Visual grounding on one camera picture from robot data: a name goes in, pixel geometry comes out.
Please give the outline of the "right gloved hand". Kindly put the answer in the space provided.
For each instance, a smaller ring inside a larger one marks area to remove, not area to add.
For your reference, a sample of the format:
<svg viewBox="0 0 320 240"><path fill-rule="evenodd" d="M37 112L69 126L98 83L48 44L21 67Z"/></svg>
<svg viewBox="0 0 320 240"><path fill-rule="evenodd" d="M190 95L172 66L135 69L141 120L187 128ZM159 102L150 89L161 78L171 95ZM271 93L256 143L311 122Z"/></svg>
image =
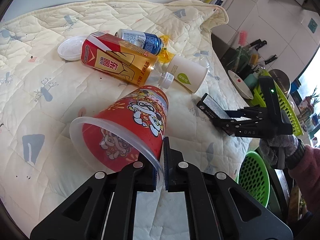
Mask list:
<svg viewBox="0 0 320 240"><path fill-rule="evenodd" d="M259 148L264 161L272 168L289 170L295 168L304 157L305 145L294 135L278 135L260 139Z"/></svg>

